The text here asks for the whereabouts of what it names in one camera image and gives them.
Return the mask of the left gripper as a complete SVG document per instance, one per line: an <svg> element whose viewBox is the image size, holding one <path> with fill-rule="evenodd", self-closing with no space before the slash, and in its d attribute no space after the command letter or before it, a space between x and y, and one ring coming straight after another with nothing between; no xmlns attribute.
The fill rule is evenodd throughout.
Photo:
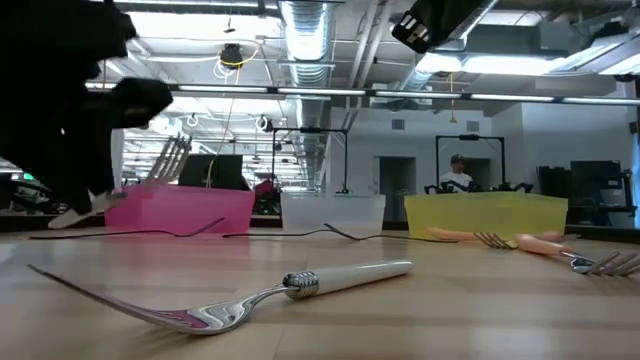
<svg viewBox="0 0 640 360"><path fill-rule="evenodd" d="M141 128L173 102L168 84L125 78L105 92L84 89L69 103L20 109L1 130L1 157L35 176L78 214L107 210L115 188L112 134Z"/></svg>

